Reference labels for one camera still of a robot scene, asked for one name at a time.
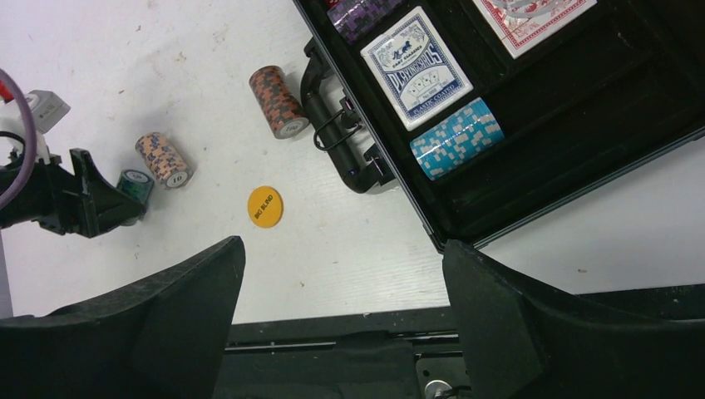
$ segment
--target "black case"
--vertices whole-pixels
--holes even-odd
[[[349,46],[324,0],[293,0],[434,245],[482,246],[705,134],[705,2],[598,0],[513,59],[471,0],[409,0]],[[475,90],[407,131],[360,56],[423,6]],[[409,142],[481,96],[499,145],[437,181]]]

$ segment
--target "purple cable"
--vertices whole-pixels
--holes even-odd
[[[24,93],[22,93],[17,83],[15,83],[2,68],[0,68],[0,81],[10,93],[12,93],[12,96],[15,97],[17,107],[20,109],[20,114],[22,114],[22,123],[24,124],[25,131],[24,160],[22,161],[22,167],[10,187],[0,195],[0,209],[2,209],[20,194],[20,191],[22,191],[29,181],[29,177],[32,175],[34,162],[37,158],[37,129],[34,127],[32,110],[29,109],[29,104],[27,104]]]

